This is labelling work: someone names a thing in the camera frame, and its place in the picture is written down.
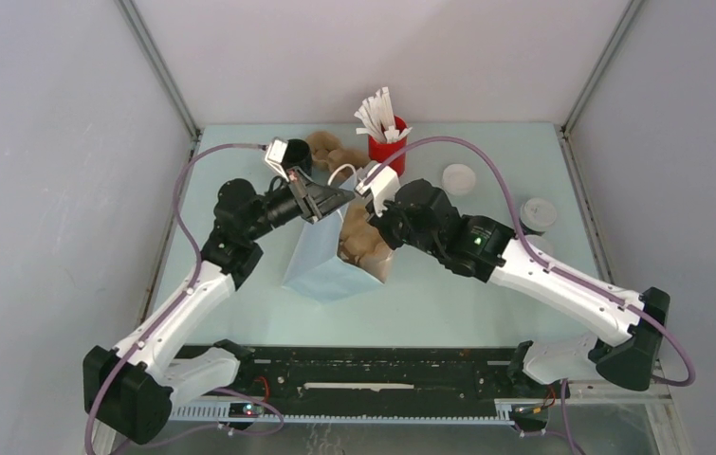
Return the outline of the white plastic cup lid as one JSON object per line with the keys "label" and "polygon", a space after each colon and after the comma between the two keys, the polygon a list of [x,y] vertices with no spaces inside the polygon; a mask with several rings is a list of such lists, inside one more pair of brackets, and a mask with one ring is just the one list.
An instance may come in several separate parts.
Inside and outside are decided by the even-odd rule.
{"label": "white plastic cup lid", "polygon": [[469,166],[453,163],[442,172],[442,188],[450,195],[463,196],[470,194],[477,182],[477,176]]}

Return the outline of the brown two-cup carrier tray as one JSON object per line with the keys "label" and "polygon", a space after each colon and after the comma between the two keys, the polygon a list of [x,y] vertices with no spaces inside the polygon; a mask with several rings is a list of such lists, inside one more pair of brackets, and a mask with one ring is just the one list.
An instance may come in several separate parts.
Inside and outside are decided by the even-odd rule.
{"label": "brown two-cup carrier tray", "polygon": [[352,265],[366,267],[392,257],[392,250],[379,231],[368,223],[368,212],[360,203],[350,204],[343,218],[338,257]]}

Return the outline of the light blue paper bag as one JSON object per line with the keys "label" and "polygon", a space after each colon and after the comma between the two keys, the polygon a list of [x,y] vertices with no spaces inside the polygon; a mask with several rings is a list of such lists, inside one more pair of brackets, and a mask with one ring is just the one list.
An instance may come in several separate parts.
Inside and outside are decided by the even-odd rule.
{"label": "light blue paper bag", "polygon": [[337,255],[339,234],[350,204],[367,200],[357,196],[351,203],[314,225],[303,228],[285,272],[283,288],[319,303],[344,300],[374,291],[387,281],[392,257],[380,264],[361,267],[341,260]]}

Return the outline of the black paper coffee cup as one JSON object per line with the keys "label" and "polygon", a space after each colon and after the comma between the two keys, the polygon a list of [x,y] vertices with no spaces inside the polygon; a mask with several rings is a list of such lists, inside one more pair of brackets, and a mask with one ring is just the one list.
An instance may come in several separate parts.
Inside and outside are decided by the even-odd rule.
{"label": "black paper coffee cup", "polygon": [[292,168],[299,168],[307,176],[311,176],[313,160],[312,152],[308,143],[299,138],[290,139],[287,142],[287,147],[281,164],[283,169],[286,171]]}

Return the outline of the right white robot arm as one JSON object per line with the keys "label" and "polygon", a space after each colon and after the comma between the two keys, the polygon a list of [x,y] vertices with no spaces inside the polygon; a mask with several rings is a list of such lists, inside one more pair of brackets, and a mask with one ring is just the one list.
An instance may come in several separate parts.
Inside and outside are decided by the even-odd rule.
{"label": "right white robot arm", "polygon": [[587,328],[563,342],[521,343],[506,372],[516,394],[530,396],[581,368],[630,391],[656,381],[670,307],[665,291],[638,293],[596,280],[522,241],[512,227],[460,214],[427,180],[402,185],[377,163],[358,172],[356,191],[369,197],[368,222],[391,249],[416,248],[456,275],[523,293]]}

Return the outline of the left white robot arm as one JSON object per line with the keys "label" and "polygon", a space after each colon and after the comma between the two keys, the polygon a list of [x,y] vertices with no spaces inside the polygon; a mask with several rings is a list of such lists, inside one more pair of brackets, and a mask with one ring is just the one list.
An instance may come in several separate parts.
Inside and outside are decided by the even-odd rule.
{"label": "left white robot arm", "polygon": [[150,443],[174,408],[209,391],[224,387],[239,395],[251,390],[255,370],[234,349],[212,347],[184,360],[176,356],[202,320],[253,272],[263,256],[260,238],[295,219],[316,224],[354,200],[353,191],[322,185],[299,166],[284,166],[285,155],[306,147],[301,139],[279,138],[252,145],[282,183],[264,194],[243,178],[224,183],[205,244],[193,238],[182,219],[176,221],[193,250],[189,275],[130,335],[111,349],[93,347],[83,359],[86,453],[94,451],[96,422],[123,436],[115,450],[121,453],[131,444]]}

